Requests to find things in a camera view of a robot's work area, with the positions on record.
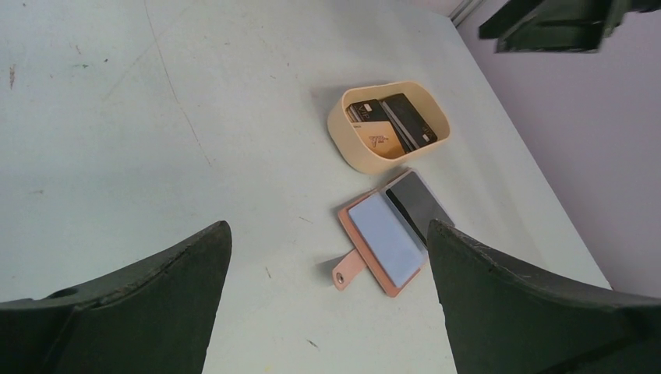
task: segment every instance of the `scratched table surface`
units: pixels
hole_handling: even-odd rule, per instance
[[[451,138],[411,163],[458,228],[607,287],[449,19],[363,0],[2,2],[0,301],[43,298],[215,221],[232,263],[205,372],[455,372],[426,266],[397,298],[329,261],[389,175],[326,129],[349,87],[417,80]]]

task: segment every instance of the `dark green object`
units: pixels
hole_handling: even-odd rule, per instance
[[[572,281],[439,221],[429,261],[459,374],[661,372],[661,301]]]
[[[218,222],[45,299],[0,303],[0,372],[202,372],[231,252]]]
[[[496,52],[593,52],[626,12],[652,12],[661,0],[510,0],[479,28]]]

